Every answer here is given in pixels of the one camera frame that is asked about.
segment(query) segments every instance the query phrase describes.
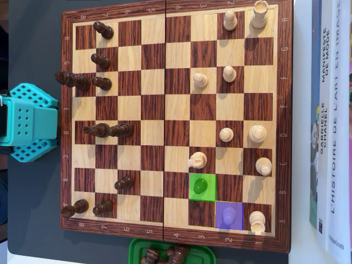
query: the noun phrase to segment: teal plastic part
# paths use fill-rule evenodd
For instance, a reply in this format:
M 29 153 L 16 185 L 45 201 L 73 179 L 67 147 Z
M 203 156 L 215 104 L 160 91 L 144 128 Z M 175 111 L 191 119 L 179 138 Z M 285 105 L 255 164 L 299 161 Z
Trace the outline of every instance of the teal plastic part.
M 36 139 L 31 144 L 14 147 L 11 154 L 19 162 L 32 162 L 57 147 L 56 139 Z

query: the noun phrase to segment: brown pawn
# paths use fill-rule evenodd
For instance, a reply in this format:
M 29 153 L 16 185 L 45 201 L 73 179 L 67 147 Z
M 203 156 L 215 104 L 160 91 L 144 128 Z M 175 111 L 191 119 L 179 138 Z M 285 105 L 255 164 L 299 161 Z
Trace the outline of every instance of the brown pawn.
M 93 28 L 102 35 L 102 37 L 104 39 L 111 39 L 114 35 L 114 30 L 110 27 L 110 26 L 107 26 L 99 21 L 96 21 L 94 24 L 93 24 Z
M 93 213 L 98 216 L 102 213 L 108 213 L 112 211 L 112 202 L 106 200 L 103 201 L 101 204 L 97 205 L 93 208 Z
M 90 59 L 92 60 L 92 62 L 99 65 L 103 69 L 107 69 L 110 66 L 110 59 L 106 56 L 94 53 L 94 54 L 92 54 Z
M 128 189 L 133 185 L 133 179 L 129 176 L 123 177 L 115 183 L 115 189 L 118 191 Z

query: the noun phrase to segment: white pawn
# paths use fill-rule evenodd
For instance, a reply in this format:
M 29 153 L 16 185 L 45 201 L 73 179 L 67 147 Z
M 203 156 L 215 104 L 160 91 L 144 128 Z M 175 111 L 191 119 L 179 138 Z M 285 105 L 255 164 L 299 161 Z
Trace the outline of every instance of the white pawn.
M 193 75 L 193 81 L 197 87 L 204 88 L 208 85 L 208 77 L 201 73 Z
M 259 158 L 255 163 L 255 168 L 263 176 L 268 176 L 271 173 L 272 164 L 268 158 Z
M 231 83 L 236 79 L 237 73 L 235 69 L 232 68 L 231 66 L 226 66 L 224 68 L 222 76 L 224 77 L 225 81 L 227 81 L 228 83 Z
M 227 10 L 224 17 L 224 28 L 227 30 L 234 30 L 237 26 L 237 18 L 235 12 Z

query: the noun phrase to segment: chess piece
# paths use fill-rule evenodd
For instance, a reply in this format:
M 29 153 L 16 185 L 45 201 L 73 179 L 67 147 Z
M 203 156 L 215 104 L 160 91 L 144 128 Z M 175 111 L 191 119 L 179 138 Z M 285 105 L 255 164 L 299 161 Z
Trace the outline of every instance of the chess piece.
M 70 218 L 75 213 L 84 213 L 88 210 L 88 202 L 84 199 L 78 200 L 73 206 L 68 205 L 62 208 L 61 215 L 63 218 Z
M 93 213 L 96 216 L 99 216 L 102 213 L 108 213 L 111 211 L 112 211 L 112 202 L 110 202 L 108 200 L 103 201 L 101 204 L 99 204 L 93 208 Z
M 93 53 L 90 59 L 92 60 L 92 62 L 99 65 L 103 69 L 107 69 L 110 66 L 110 59 L 106 56 Z
M 129 176 L 125 176 L 115 183 L 115 189 L 118 191 L 130 188 L 133 185 L 133 179 Z
M 81 91 L 86 91 L 90 87 L 90 80 L 87 77 L 77 76 L 76 74 L 67 71 L 55 72 L 55 80 L 68 87 L 76 86 L 76 88 Z
M 237 73 L 235 69 L 232 68 L 231 66 L 226 66 L 224 68 L 222 76 L 225 81 L 227 81 L 228 83 L 232 83 L 236 79 Z
M 251 24 L 253 27 L 257 29 L 261 29 L 265 27 L 268 16 L 268 3 L 266 1 L 259 0 L 255 2 L 253 14 L 251 17 Z
M 237 26 L 237 18 L 235 12 L 227 10 L 224 17 L 224 28 L 226 30 L 234 30 Z
M 208 77 L 201 73 L 196 73 L 195 75 L 193 75 L 193 81 L 195 86 L 199 88 L 204 88 L 209 83 Z
M 222 212 L 224 224 L 231 226 L 236 219 L 236 210 L 232 207 L 226 207 Z
M 266 129 L 261 125 L 254 125 L 248 131 L 249 138 L 256 143 L 263 142 L 266 138 L 266 135 Z
M 260 174 L 268 176 L 271 173 L 272 164 L 268 158 L 259 158 L 255 163 L 255 167 Z
M 222 141 L 229 142 L 233 139 L 233 131 L 230 128 L 223 128 L 219 136 Z
M 254 211 L 249 215 L 251 231 L 255 235 L 261 235 L 265 232 L 265 216 L 262 212 Z
M 187 160 L 187 167 L 201 169 L 207 164 L 207 156 L 203 152 L 195 152 L 189 160 Z
M 107 26 L 105 25 L 104 23 L 101 23 L 99 21 L 96 21 L 94 24 L 93 24 L 93 28 L 101 34 L 101 36 L 104 38 L 104 39 L 111 39 L 113 36 L 114 36 L 114 30 L 110 27 L 110 26 Z

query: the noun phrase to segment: white chess piece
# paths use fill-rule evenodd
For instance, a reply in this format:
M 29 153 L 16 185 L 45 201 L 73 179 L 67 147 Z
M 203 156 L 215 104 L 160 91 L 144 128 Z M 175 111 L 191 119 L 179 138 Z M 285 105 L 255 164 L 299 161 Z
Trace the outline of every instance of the white chess piece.
M 208 77 L 201 73 L 193 75 L 194 84 L 199 88 L 204 88 L 208 85 Z
M 252 26 L 257 29 L 265 27 L 268 20 L 267 12 L 268 3 L 266 1 L 259 0 L 255 2 L 251 18 Z
M 207 156 L 203 152 L 195 152 L 189 160 L 187 160 L 187 167 L 201 169 L 207 164 Z
M 237 18 L 235 12 L 227 10 L 224 17 L 224 28 L 227 30 L 234 30 L 237 26 Z
M 268 158 L 259 158 L 255 163 L 255 168 L 263 176 L 268 176 L 271 173 L 272 164 Z
M 267 131 L 262 125 L 254 125 L 248 131 L 248 136 L 253 142 L 263 142 L 266 138 Z
M 233 139 L 233 131 L 230 128 L 223 128 L 219 136 L 222 141 L 229 142 Z
M 262 212 L 254 211 L 249 215 L 251 231 L 255 235 L 262 235 L 265 232 L 265 216 Z
M 226 66 L 224 68 L 222 76 L 224 77 L 225 81 L 227 81 L 228 83 L 231 83 L 236 79 L 237 73 L 235 69 L 232 68 L 231 66 Z

